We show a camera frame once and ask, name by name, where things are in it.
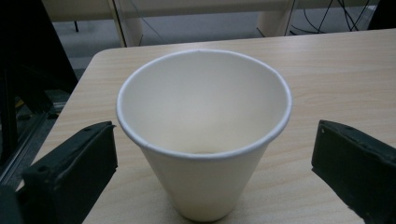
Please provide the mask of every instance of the floor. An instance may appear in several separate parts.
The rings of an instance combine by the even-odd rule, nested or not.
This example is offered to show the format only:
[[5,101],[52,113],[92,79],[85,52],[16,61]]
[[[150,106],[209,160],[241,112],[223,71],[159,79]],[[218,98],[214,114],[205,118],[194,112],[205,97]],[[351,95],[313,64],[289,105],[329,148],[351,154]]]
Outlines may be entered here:
[[[356,21],[359,30],[367,29],[374,12],[372,7],[349,7],[346,10]],[[257,12],[247,12],[145,18],[142,22],[141,46],[263,38],[256,28],[257,17]],[[72,21],[54,22],[53,26],[77,77],[80,78],[96,53],[104,49],[120,48],[120,41],[114,21],[78,21],[77,24],[78,32]],[[349,32],[350,26],[353,26],[351,21],[349,20],[348,25],[346,13],[340,7],[330,10],[296,10],[291,21],[290,35]],[[57,92],[49,92],[49,97],[54,101],[67,101],[67,96],[59,97]],[[34,148],[24,156],[18,169],[14,171],[15,174],[7,179],[7,184],[14,188],[19,185],[21,171],[33,161],[54,121],[43,127],[44,131],[37,137]]]

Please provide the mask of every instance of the black cable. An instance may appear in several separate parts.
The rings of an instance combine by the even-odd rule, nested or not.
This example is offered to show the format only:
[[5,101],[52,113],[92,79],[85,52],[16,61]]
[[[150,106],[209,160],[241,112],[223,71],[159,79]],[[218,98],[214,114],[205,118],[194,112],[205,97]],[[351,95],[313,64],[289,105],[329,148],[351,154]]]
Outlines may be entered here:
[[326,9],[326,13],[324,14],[323,19],[322,19],[322,21],[321,21],[321,23],[320,23],[320,26],[319,26],[319,28],[318,28],[318,34],[319,34],[319,32],[320,32],[321,25],[323,24],[324,19],[326,19],[327,13],[329,12],[329,9],[330,9],[331,6],[332,6],[332,0],[330,1],[330,4],[329,4],[329,6],[328,6],[327,9]]
[[304,30],[304,29],[301,29],[301,28],[295,27],[294,25],[292,25],[291,27],[292,27],[292,28],[294,28],[294,29],[296,29],[296,30],[299,30],[299,31],[305,32],[305,33],[309,33],[309,34],[317,34],[317,32],[313,32],[313,31]]
[[306,10],[305,10],[305,8],[304,8],[303,12],[304,12],[304,16],[305,16],[306,21],[307,21],[317,32],[320,32],[320,33],[323,33],[323,34],[324,34],[324,32],[321,32],[321,31],[318,29],[318,27],[316,27],[314,24],[312,24],[311,20],[308,19],[308,16],[306,15]]
[[293,13],[293,11],[294,11],[295,4],[296,4],[296,1],[293,1],[293,4],[291,5],[291,11],[290,11],[290,15],[289,15],[289,18],[288,18],[287,27],[289,27],[289,25],[291,23],[291,13]]
[[359,15],[359,17],[356,19],[355,24],[352,26],[352,29],[355,27],[356,29],[358,29],[358,23],[361,19],[361,16],[363,15],[364,11],[366,10],[366,8],[369,6],[370,0],[367,0],[366,4],[364,5],[364,8],[361,10],[361,14]]
[[349,20],[348,20],[349,13],[347,12],[346,6],[344,5],[344,0],[342,2],[340,0],[337,0],[337,1],[338,1],[338,4],[340,4],[341,8],[344,10],[344,16],[346,17],[346,25],[349,28],[349,32],[351,32],[352,27],[350,26]]

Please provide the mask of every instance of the paper cup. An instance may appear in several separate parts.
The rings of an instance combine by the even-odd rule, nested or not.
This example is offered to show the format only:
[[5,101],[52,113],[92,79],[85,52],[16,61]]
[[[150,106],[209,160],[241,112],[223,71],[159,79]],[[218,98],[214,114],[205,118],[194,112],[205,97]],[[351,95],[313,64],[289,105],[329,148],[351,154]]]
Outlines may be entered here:
[[213,221],[232,211],[285,128],[291,102],[287,83],[267,64],[197,49],[136,70],[120,89],[117,116],[176,210]]

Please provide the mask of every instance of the wooden table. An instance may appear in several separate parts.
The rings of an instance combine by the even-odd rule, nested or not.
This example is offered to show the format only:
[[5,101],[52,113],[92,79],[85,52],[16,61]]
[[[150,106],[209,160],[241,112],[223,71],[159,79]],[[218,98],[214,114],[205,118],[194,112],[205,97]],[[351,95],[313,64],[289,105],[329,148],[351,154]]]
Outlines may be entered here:
[[189,223],[167,201],[140,149],[122,132],[115,103],[122,82],[157,57],[227,49],[273,66],[294,106],[235,209],[219,223],[363,223],[311,171],[318,122],[345,123],[396,147],[396,30],[301,35],[109,49],[91,61],[37,158],[78,130],[113,121],[119,168],[84,223]]

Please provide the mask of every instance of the cup rim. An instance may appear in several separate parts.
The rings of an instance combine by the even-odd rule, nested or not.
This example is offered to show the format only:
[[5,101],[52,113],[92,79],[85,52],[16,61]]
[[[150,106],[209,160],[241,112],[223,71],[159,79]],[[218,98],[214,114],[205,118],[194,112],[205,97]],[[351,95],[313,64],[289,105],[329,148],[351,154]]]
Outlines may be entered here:
[[[170,149],[166,149],[164,147],[159,147],[159,146],[154,146],[147,142],[142,136],[140,136],[138,133],[134,131],[131,126],[127,125],[125,122],[125,118],[123,116],[122,111],[122,100],[123,100],[123,93],[125,92],[125,89],[128,87],[128,84],[133,81],[134,77],[137,76],[137,74],[140,73],[141,70],[144,70],[146,67],[151,66],[154,63],[157,63],[159,61],[166,60],[168,58],[180,56],[183,54],[191,54],[195,52],[206,52],[206,53],[224,53],[224,54],[231,54],[233,56],[241,57],[244,59],[248,59],[250,61],[253,61],[255,63],[259,63],[261,66],[271,70],[273,74],[276,75],[278,78],[281,86],[283,87],[283,90],[285,91],[286,95],[286,100],[287,100],[287,106],[286,110],[284,111],[281,120],[279,123],[266,135],[264,135],[262,138],[259,140],[244,146],[240,148],[236,148],[233,150],[228,150],[224,152],[217,152],[217,153],[204,153],[204,154],[194,154],[194,153],[188,153],[188,152],[180,152],[180,151],[174,151]],[[142,150],[143,149],[148,149],[153,152],[162,154],[167,157],[172,157],[172,158],[179,158],[179,159],[184,159],[184,160],[194,160],[194,161],[218,161],[218,160],[223,160],[226,158],[231,158],[231,157],[236,157],[240,154],[246,154],[249,153],[250,151],[255,150],[256,148],[263,147],[265,145],[268,145],[270,142],[272,142],[276,137],[278,137],[282,131],[285,129],[287,123],[289,122],[290,119],[290,114],[291,114],[291,108],[292,108],[292,96],[290,92],[289,85],[287,84],[286,80],[271,66],[268,64],[255,59],[253,57],[247,56],[246,54],[242,54],[239,52],[235,51],[230,51],[230,50],[224,50],[224,49],[188,49],[188,50],[182,50],[174,53],[169,53],[166,55],[163,55],[162,57],[159,57],[157,59],[154,59],[141,67],[139,67],[137,70],[135,70],[122,84],[118,97],[117,97],[117,104],[116,104],[116,115],[117,119],[119,121],[119,124],[123,131],[126,133],[126,135],[133,140]]]

